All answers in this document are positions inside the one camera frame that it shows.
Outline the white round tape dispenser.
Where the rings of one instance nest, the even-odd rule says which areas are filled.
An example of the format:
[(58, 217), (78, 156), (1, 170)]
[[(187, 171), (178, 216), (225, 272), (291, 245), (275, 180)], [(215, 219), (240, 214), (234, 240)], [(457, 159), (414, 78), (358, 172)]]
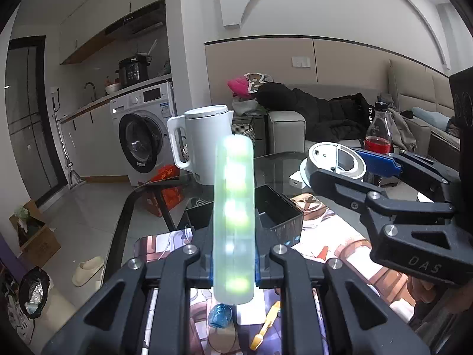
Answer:
[(361, 180), (366, 174), (366, 163), (354, 149), (339, 143), (321, 142), (309, 148), (300, 165), (300, 176), (307, 186), (317, 169)]

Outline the blue small bottle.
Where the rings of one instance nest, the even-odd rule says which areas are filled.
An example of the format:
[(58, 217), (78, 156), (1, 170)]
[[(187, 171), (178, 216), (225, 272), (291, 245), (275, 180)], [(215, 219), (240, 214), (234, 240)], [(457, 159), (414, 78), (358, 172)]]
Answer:
[(208, 313), (208, 325), (214, 329), (224, 329), (232, 322), (232, 307), (216, 304)]

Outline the translucent green pill case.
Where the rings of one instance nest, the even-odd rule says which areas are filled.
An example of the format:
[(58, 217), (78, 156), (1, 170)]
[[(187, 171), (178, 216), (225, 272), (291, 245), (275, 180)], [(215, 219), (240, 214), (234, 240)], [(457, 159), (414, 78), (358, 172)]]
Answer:
[(213, 201), (213, 292), (222, 304), (253, 298), (255, 209), (252, 140), (229, 135), (216, 146)]

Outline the cola bottle red label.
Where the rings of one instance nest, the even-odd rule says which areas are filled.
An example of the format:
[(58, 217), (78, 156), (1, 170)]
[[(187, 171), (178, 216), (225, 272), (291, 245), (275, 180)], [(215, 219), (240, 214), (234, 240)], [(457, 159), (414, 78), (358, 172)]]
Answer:
[(392, 134), (388, 105), (377, 102), (374, 105), (374, 117), (366, 132), (365, 148), (378, 154), (391, 152)]

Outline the white power adapter cube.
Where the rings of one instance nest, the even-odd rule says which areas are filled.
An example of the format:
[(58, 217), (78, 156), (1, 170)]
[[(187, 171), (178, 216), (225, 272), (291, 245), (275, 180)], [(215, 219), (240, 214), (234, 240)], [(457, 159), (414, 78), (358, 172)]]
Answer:
[(289, 177), (289, 184), (298, 189), (310, 188), (305, 172), (297, 171)]

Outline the beige slipper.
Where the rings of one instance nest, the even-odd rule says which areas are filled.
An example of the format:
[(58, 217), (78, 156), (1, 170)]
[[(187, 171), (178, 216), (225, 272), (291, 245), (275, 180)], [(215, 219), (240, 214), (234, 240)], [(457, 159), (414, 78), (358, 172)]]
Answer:
[(103, 268), (104, 264), (104, 258), (101, 256), (79, 263), (72, 276), (72, 284), (75, 287), (82, 287)]

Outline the black jacket on sofa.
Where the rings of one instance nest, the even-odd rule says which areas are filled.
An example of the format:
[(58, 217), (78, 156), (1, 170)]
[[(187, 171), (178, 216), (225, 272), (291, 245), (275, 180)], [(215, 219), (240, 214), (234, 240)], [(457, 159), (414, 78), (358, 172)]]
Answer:
[(301, 114), (306, 122), (306, 139), (313, 142), (361, 140), (371, 124), (371, 106), (361, 93), (327, 100), (281, 83), (266, 83), (254, 98), (270, 112)]

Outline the black storage box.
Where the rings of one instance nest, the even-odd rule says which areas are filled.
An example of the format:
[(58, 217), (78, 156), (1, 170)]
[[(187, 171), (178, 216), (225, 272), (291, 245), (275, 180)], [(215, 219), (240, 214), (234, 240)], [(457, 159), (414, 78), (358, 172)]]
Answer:
[[(277, 241), (288, 247), (298, 244), (302, 237), (303, 212), (283, 194), (263, 185), (255, 190), (256, 209), (262, 227), (277, 236)], [(213, 203), (196, 200), (185, 212), (184, 220), (194, 229), (207, 227), (213, 213)]]

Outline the black trash bag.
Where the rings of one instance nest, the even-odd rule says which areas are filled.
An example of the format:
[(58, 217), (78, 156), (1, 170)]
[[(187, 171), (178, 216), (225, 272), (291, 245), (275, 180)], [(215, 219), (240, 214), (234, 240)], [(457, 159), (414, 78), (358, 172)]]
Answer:
[(28, 318), (34, 320), (41, 317), (50, 286), (51, 278), (38, 266), (32, 268), (22, 278), (18, 290), (18, 302)]

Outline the cardboard box on floor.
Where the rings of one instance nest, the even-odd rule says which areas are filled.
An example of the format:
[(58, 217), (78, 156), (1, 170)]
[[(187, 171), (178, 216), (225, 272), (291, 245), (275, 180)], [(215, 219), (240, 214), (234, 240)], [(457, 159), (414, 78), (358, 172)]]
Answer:
[(34, 200), (17, 208), (10, 222), (18, 235), (20, 258), (42, 268), (61, 248)]

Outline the orange red bag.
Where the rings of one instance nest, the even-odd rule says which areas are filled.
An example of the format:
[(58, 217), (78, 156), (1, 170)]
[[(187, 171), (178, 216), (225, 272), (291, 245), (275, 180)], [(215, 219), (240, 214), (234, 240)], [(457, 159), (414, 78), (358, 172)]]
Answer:
[[(167, 164), (160, 167), (154, 176), (150, 179), (150, 182), (158, 182), (165, 179), (171, 179), (178, 177), (180, 170), (174, 164)], [(166, 188), (162, 191), (163, 200), (169, 210), (176, 207), (184, 200), (181, 187)], [(145, 209), (152, 215), (157, 217), (163, 216), (160, 206), (158, 205), (157, 197), (153, 191), (147, 191), (143, 196), (143, 204)]]

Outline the white electric kettle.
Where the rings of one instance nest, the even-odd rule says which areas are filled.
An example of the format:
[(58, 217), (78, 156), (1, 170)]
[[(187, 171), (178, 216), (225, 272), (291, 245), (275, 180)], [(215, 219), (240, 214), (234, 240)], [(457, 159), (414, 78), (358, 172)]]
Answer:
[[(232, 134), (233, 111), (226, 105), (198, 107), (168, 119), (169, 141), (174, 164), (191, 172), (197, 183), (214, 184), (216, 146)], [(180, 158), (177, 140), (181, 130), (188, 146), (188, 161)]]

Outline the white front-load washing machine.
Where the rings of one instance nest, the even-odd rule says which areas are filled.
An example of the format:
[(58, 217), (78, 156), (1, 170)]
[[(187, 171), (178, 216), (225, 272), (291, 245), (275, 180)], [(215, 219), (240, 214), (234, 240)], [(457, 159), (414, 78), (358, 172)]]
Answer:
[(110, 111), (131, 186), (147, 183), (160, 168), (174, 163), (167, 128), (175, 114), (169, 81), (113, 98)]

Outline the black pressure cooker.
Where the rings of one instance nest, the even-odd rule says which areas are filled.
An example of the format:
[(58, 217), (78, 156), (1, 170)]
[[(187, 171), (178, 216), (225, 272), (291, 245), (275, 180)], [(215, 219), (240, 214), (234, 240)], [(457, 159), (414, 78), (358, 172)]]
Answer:
[(142, 54), (135, 54), (130, 58), (121, 60), (118, 65), (121, 87), (130, 87), (148, 80), (149, 65), (148, 56)]

